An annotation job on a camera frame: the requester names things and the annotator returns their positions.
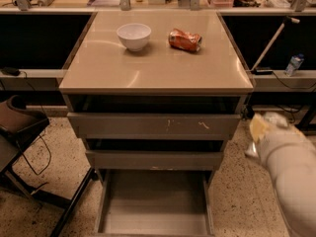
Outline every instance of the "countertop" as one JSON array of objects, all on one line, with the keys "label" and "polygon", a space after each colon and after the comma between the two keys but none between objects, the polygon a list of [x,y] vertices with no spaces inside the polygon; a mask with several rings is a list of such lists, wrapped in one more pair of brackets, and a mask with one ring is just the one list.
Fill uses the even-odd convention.
[{"label": "countertop", "polygon": [[[147,47],[127,50],[117,36],[126,23],[152,29]],[[178,28],[203,38],[191,53],[169,46]],[[64,94],[246,94],[253,91],[215,11],[99,11],[72,61],[60,91]]]}]

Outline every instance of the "drawer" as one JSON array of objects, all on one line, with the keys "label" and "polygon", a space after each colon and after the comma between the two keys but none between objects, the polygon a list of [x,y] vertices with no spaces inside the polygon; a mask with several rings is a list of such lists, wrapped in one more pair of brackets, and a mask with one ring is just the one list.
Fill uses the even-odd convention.
[{"label": "drawer", "polygon": [[110,171],[94,236],[214,236],[204,172]]},{"label": "drawer", "polygon": [[216,170],[225,147],[220,140],[121,140],[87,142],[86,151],[94,169]]},{"label": "drawer", "polygon": [[68,95],[76,113],[235,114],[241,96]]},{"label": "drawer", "polygon": [[227,140],[239,115],[69,113],[80,138]]}]

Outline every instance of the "table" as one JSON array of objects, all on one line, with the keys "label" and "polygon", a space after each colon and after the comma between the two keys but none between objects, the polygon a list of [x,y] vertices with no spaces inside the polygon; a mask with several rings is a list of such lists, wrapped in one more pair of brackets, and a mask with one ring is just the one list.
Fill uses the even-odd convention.
[{"label": "table", "polygon": [[[130,22],[152,28],[140,52],[117,37]],[[175,27],[201,50],[171,48]],[[104,187],[96,234],[213,236],[207,187],[253,91],[216,12],[99,11],[59,89]]]}]

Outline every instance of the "black chair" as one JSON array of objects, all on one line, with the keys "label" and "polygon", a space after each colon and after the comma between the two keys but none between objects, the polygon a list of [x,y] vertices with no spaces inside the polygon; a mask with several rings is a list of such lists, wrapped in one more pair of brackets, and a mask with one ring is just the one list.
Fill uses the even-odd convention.
[{"label": "black chair", "polygon": [[40,200],[63,208],[64,211],[50,235],[55,237],[59,236],[89,181],[95,177],[95,172],[89,169],[72,199],[29,186],[17,175],[12,168],[13,164],[48,125],[46,114],[28,110],[20,96],[12,96],[0,103],[0,186],[19,194],[22,192],[38,205],[41,205]]},{"label": "black chair", "polygon": [[28,110],[20,96],[0,103],[0,173],[14,186],[8,182],[1,184],[10,190],[17,188],[32,201],[36,201],[32,196],[33,188],[13,171],[12,165],[48,125],[48,117],[40,111]]}]

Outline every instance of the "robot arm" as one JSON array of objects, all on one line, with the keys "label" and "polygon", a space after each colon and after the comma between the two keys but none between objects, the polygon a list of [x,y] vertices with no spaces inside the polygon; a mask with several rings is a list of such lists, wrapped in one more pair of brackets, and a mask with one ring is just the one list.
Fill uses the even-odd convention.
[{"label": "robot arm", "polygon": [[316,148],[276,114],[255,114],[246,152],[268,170],[290,236],[316,236]]}]

